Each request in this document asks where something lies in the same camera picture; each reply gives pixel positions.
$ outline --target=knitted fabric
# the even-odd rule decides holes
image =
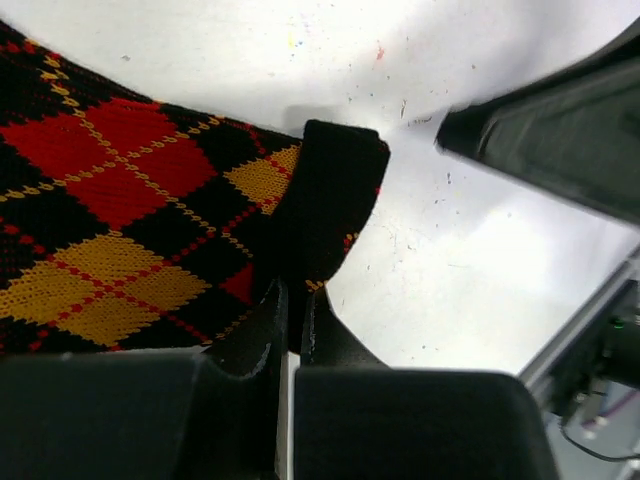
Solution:
[[[324,285],[389,156],[153,101],[2,23],[0,97],[0,352],[224,341],[274,277]]]

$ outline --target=patterned fabric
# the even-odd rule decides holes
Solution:
[[[303,147],[152,101],[2,23],[0,96],[0,352],[226,339],[275,276],[335,272],[389,156],[367,130],[313,122]]]

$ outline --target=white tabletop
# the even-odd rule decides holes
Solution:
[[[378,129],[382,193],[328,288],[391,365],[517,374],[640,241],[433,146],[452,104],[597,50],[638,0],[1,0],[0,15],[160,100],[288,133]]]

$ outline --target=black cable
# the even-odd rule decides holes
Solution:
[[[591,455],[592,457],[597,458],[598,460],[602,460],[604,462],[626,462],[629,460],[640,460],[640,453],[634,453],[633,455],[626,455],[624,457],[608,457],[606,455],[602,455],[601,453],[594,452],[590,448],[587,448],[584,445],[579,444],[574,439],[569,437],[569,434],[567,433],[566,424],[567,424],[566,421],[560,422],[560,432],[562,433],[562,436],[565,438],[567,442],[569,442],[574,447],[582,450],[587,455]]]

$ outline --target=purple cable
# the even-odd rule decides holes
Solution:
[[[620,410],[622,410],[624,407],[626,407],[630,402],[632,402],[638,395],[640,395],[640,392],[638,390],[631,390],[630,392],[627,392],[620,400],[618,400],[616,403],[614,403],[611,408],[608,408],[607,410],[605,410],[604,412],[602,412],[600,415],[598,415],[599,417],[602,418],[611,418],[613,417],[616,413],[618,413]],[[593,425],[596,424],[596,420],[589,420],[587,422],[583,422],[582,426],[583,427],[591,427]]]

